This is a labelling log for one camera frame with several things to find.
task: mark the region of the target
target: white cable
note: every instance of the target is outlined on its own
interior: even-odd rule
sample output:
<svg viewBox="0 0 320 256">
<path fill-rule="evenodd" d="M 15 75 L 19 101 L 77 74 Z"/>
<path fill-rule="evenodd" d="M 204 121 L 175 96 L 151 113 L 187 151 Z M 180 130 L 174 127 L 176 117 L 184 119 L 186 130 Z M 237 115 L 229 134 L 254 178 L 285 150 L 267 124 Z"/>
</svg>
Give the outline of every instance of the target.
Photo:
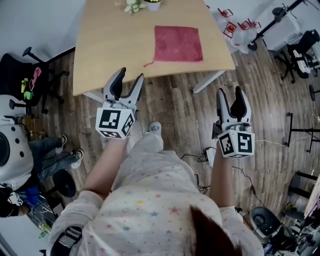
<svg viewBox="0 0 320 256">
<path fill-rule="evenodd" d="M 319 117 L 319 116 L 316 116 L 315 114 L 312 114 L 311 117 L 310 117 L 310 126 L 311 126 L 312 128 L 315 127 L 315 126 L 314 126 L 314 123 L 312 122 L 312 117 L 313 117 L 313 116 L 316 118 L 318 124 L 320 124 L 320 117 Z M 290 145 L 291 145 L 291 143 L 293 143 L 295 140 L 306 139 L 306 138 L 308 138 L 308 137 L 309 137 L 309 136 L 305 136 L 305 137 L 301 137 L 301 138 L 295 138 L 293 141 L 290 142 Z M 268 143 L 271 143 L 271 144 L 277 144 L 277 145 L 279 145 L 279 146 L 281 146 L 281 147 L 287 147 L 286 145 L 282 145 L 282 144 L 280 144 L 280 143 L 278 143 L 278 142 L 271 142 L 271 141 L 268 141 L 268 140 L 265 140 L 265 139 L 259 139 L 259 140 L 256 140 L 255 142 L 268 142 Z"/>
</svg>

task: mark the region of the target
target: hair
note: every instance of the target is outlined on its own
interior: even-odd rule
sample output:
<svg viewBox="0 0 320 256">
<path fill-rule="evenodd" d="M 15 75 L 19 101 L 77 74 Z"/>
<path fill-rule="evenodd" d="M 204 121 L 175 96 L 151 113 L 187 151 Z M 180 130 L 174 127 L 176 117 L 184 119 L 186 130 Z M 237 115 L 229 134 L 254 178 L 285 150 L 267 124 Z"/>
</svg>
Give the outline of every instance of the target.
<svg viewBox="0 0 320 256">
<path fill-rule="evenodd" d="M 196 236 L 195 245 L 191 247 L 193 256 L 242 256 L 241 247 L 235 247 L 217 223 L 194 206 L 190 206 L 190 211 Z"/>
</svg>

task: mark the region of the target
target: hand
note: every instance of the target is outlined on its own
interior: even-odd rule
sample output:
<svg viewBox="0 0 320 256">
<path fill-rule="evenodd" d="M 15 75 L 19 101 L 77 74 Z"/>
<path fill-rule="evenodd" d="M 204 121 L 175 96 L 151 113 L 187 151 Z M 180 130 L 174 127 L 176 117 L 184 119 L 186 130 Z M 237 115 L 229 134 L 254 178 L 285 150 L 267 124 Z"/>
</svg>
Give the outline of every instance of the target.
<svg viewBox="0 0 320 256">
<path fill-rule="evenodd" d="M 25 205 L 20 205 L 19 206 L 19 214 L 18 216 L 24 216 L 26 215 L 28 212 L 30 212 L 30 208 L 25 206 Z"/>
</svg>

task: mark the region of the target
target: black chair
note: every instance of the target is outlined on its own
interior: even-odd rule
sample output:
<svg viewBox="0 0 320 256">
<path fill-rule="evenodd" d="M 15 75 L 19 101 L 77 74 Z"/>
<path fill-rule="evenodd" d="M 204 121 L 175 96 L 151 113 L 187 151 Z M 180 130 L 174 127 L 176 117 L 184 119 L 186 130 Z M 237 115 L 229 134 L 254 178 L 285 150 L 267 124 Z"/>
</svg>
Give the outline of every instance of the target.
<svg viewBox="0 0 320 256">
<path fill-rule="evenodd" d="M 307 51 L 316 43 L 320 41 L 320 37 L 318 32 L 313 30 L 306 31 L 299 43 L 291 44 L 287 46 L 287 51 L 290 55 L 290 60 L 286 56 L 285 52 L 282 50 L 280 53 L 283 55 L 283 58 L 276 56 L 275 58 L 281 61 L 286 66 L 285 74 L 281 77 L 281 80 L 284 80 L 288 73 L 291 75 L 291 83 L 294 84 L 296 82 L 293 71 L 296 71 L 298 76 L 302 79 L 307 79 L 309 74 L 306 72 L 302 72 L 299 68 L 298 61 L 304 61 L 307 66 L 312 66 L 315 70 L 315 76 L 318 76 L 318 70 L 315 68 L 313 64 L 313 58 L 307 54 Z M 296 57 L 294 54 L 294 50 L 297 51 L 298 54 L 301 54 L 302 57 Z"/>
<path fill-rule="evenodd" d="M 33 53 L 31 53 L 31 47 L 28 47 L 23 52 L 22 56 L 30 56 L 34 60 L 38 61 L 36 64 L 23 63 L 10 54 L 6 53 L 3 55 L 0 61 L 0 95 L 11 95 L 17 98 L 19 101 L 24 101 L 24 104 L 15 103 L 14 100 L 10 100 L 9 107 L 14 108 L 27 108 L 27 114 L 31 115 L 31 107 L 36 106 L 42 96 L 42 113 L 47 114 L 46 100 L 47 95 L 55 97 L 60 104 L 65 101 L 61 98 L 53 89 L 52 86 L 57 82 L 61 76 L 69 75 L 69 72 L 62 71 L 61 73 L 55 74 L 53 69 L 49 68 L 48 62 L 43 62 Z M 41 74 L 37 77 L 34 88 L 32 90 L 33 97 L 31 99 L 24 99 L 24 94 L 21 93 L 22 80 L 27 78 L 29 83 L 34 78 L 35 69 L 40 68 Z M 49 81 L 49 74 L 53 75 L 53 78 Z M 29 85 L 26 86 L 25 92 L 30 92 L 31 88 Z"/>
</svg>

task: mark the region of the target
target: sneaker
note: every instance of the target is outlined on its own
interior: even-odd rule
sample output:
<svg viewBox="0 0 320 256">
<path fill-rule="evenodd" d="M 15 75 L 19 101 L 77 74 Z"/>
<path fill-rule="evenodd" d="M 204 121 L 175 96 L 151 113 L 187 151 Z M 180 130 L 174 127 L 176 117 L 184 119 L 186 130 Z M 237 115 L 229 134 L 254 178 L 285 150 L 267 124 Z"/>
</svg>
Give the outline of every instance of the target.
<svg viewBox="0 0 320 256">
<path fill-rule="evenodd" d="M 65 144 L 67 143 L 67 140 L 68 140 L 66 135 L 62 135 L 60 139 L 62 140 L 62 146 L 61 147 L 57 147 L 55 149 L 55 153 L 56 154 L 61 154 L 61 152 L 62 152 L 62 150 L 64 150 L 64 146 L 65 146 Z"/>
<path fill-rule="evenodd" d="M 79 149 L 75 154 L 78 156 L 78 161 L 71 164 L 72 169 L 77 169 L 80 167 L 82 159 L 85 156 L 85 152 L 82 149 Z"/>
<path fill-rule="evenodd" d="M 161 136 L 161 123 L 153 122 L 149 126 L 149 133 Z"/>
</svg>

